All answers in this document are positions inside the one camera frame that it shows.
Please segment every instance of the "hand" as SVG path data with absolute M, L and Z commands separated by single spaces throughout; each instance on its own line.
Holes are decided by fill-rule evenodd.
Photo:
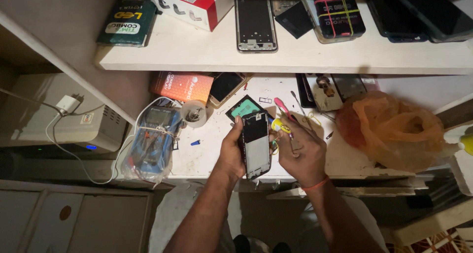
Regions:
M 242 178 L 245 175 L 245 164 L 241 159 L 238 138 L 243 130 L 241 117 L 235 117 L 235 124 L 227 136 L 222 141 L 220 156 L 213 168 L 213 171 L 224 172 L 231 178 Z
M 279 163 L 304 188 L 312 187 L 324 180 L 325 153 L 327 144 L 315 132 L 305 129 L 299 123 L 281 117 L 281 121 L 291 129 L 294 140 L 301 148 L 293 150 L 291 139 L 286 132 L 279 130 Z

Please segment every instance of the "wire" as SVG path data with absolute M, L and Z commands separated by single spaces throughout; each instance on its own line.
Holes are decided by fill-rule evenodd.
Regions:
M 116 166 L 117 166 L 117 162 L 118 162 L 118 157 L 120 157 L 120 154 L 121 154 L 122 150 L 124 149 L 124 147 L 125 147 L 125 145 L 126 145 L 125 142 L 126 142 L 130 137 L 133 137 L 133 136 L 136 135 L 136 130 L 137 130 L 137 127 L 138 127 L 139 118 L 140 118 L 141 115 L 146 111 L 146 109 L 148 109 L 151 105 L 153 105 L 155 102 L 157 102 L 157 101 L 160 100 L 160 99 L 168 99 L 169 101 L 171 101 L 171 102 L 174 103 L 175 105 L 180 106 L 179 103 L 173 101 L 172 99 L 169 99 L 169 98 L 167 98 L 167 97 L 159 97 L 159 98 L 155 99 L 153 102 L 151 102 L 150 104 L 148 104 L 148 105 L 145 107 L 145 109 L 143 109 L 143 111 L 141 111 L 141 112 L 139 113 L 139 115 L 138 115 L 138 117 L 136 118 L 136 121 L 135 121 L 135 129 L 134 129 L 133 135 L 127 136 L 127 137 L 125 138 L 125 140 L 123 141 L 123 144 L 122 144 L 120 150 L 118 151 L 117 157 L 116 157 L 116 159 L 114 160 L 114 162 L 112 163 L 112 166 L 110 167 L 110 169 L 112 170 L 112 176 L 111 176 L 110 179 L 107 180 L 106 182 L 100 183 L 100 182 L 96 182 L 96 181 L 92 180 L 92 178 L 91 178 L 90 175 L 88 174 L 88 172 L 87 172 L 87 170 L 86 170 L 86 167 L 85 167 L 84 163 L 82 162 L 82 160 L 81 160 L 79 157 L 77 157 L 77 155 L 75 155 L 74 153 L 71 153 L 70 151 L 67 151 L 67 150 L 65 150 L 64 148 L 62 148 L 61 146 L 59 146 L 59 144 L 57 144 L 56 141 L 54 141 L 54 140 L 49 136 L 49 134 L 48 134 L 48 129 L 49 129 L 50 125 L 57 119 L 57 117 L 60 116 L 59 114 L 57 114 L 57 115 L 52 119 L 52 121 L 49 122 L 49 124 L 46 126 L 46 130 L 45 130 L 46 136 L 47 136 L 48 139 L 49 139 L 51 142 L 53 142 L 57 147 L 59 147 L 60 149 L 62 149 L 62 150 L 65 151 L 65 152 L 71 154 L 72 156 L 74 156 L 76 159 L 79 160 L 80 164 L 82 165 L 82 169 L 84 169 L 84 172 L 86 173 L 87 178 L 89 178 L 89 180 L 90 180 L 92 183 L 95 183 L 95 184 L 98 184 L 98 185 L 108 184 L 108 183 L 110 183 L 110 182 L 113 180 L 113 178 L 114 178 L 115 170 L 116 170 Z
M 28 99 L 28 98 L 22 97 L 22 96 L 20 96 L 20 95 L 18 95 L 18 94 L 15 94 L 15 93 L 13 93 L 13 92 L 9 92 L 9 91 L 4 90 L 4 89 L 0 89 L 0 92 L 6 93 L 6 94 L 8 94 L 8 95 L 11 95 L 11 96 L 13 96 L 13 97 L 16 97 L 16 98 L 19 98 L 19 99 L 22 99 L 22 100 L 26 100 L 26 101 L 30 101 L 30 102 L 35 102 L 35 103 L 39 103 L 39 104 L 42 104 L 42 105 L 46 105 L 46 106 L 48 106 L 48 107 L 51 107 L 51 108 L 55 109 L 55 110 L 58 112 L 59 115 L 61 115 L 61 116 L 63 116 L 63 117 L 66 116 L 66 114 L 65 114 L 65 113 L 64 113 L 64 114 L 61 113 L 61 111 L 59 111 L 59 109 L 58 109 L 56 106 L 47 104 L 47 103 L 45 103 L 45 102 L 30 100 L 30 99 Z
M 110 177 L 110 179 L 109 179 L 107 182 L 103 182 L 103 183 L 96 182 L 96 181 L 92 180 L 92 178 L 90 177 L 90 175 L 88 174 L 88 172 L 87 172 L 87 170 L 86 170 L 86 167 L 84 166 L 84 163 L 82 162 L 82 160 L 81 160 L 79 157 L 77 157 L 77 155 L 75 155 L 74 153 L 72 153 L 72 152 L 70 152 L 70 151 L 64 149 L 63 147 L 59 146 L 59 144 L 57 144 L 56 141 L 54 141 L 54 140 L 49 136 L 49 134 L 48 134 L 48 129 L 49 129 L 50 125 L 51 125 L 54 121 L 56 121 L 56 119 L 57 119 L 58 116 L 59 116 L 59 114 L 56 114 L 56 116 L 52 119 L 52 121 L 49 122 L 49 124 L 46 126 L 45 133 L 46 133 L 46 136 L 48 137 L 48 139 L 49 139 L 51 142 L 53 142 L 57 147 L 59 147 L 59 148 L 62 149 L 63 151 L 65 151 L 65 152 L 71 154 L 71 155 L 74 156 L 76 159 L 78 159 L 79 162 L 80 162 L 80 164 L 82 165 L 82 169 L 84 169 L 84 172 L 86 172 L 87 177 L 89 178 L 89 180 L 90 180 L 92 183 L 95 183 L 95 184 L 98 184 L 98 185 L 103 185 L 103 184 L 109 183 L 109 182 L 113 179 L 113 177 L 114 177 L 115 169 L 112 171 L 112 177 Z

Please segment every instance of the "orange thread bracelet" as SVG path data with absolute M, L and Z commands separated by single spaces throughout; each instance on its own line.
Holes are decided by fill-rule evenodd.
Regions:
M 316 184 L 315 186 L 311 186 L 311 187 L 308 187 L 308 188 L 305 188 L 305 187 L 301 187 L 302 190 L 304 190 L 305 192 L 309 191 L 309 190 L 312 190 L 312 189 L 316 189 L 318 187 L 321 187 L 323 186 L 325 183 L 327 183 L 328 181 L 330 180 L 330 178 L 328 177 L 328 175 L 325 176 L 325 179 L 322 180 L 322 182 Z

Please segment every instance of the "tape roll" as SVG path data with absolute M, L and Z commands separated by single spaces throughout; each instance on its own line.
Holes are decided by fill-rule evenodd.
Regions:
M 181 107 L 181 117 L 193 129 L 199 128 L 207 121 L 205 105 L 201 101 L 187 101 Z

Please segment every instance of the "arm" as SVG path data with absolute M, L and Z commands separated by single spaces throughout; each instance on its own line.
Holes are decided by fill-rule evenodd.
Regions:
M 287 133 L 279 131 L 279 163 L 297 179 L 303 188 L 324 180 L 327 145 L 312 131 L 282 118 L 301 148 L 293 150 Z M 321 187 L 306 191 L 322 227 L 331 253 L 384 252 L 365 229 L 355 213 L 328 181 Z
M 164 253 L 208 253 L 217 249 L 232 190 L 239 178 L 245 175 L 237 145 L 242 129 L 243 124 L 238 116 L 233 129 L 222 142 L 220 157 L 204 190 L 177 228 Z

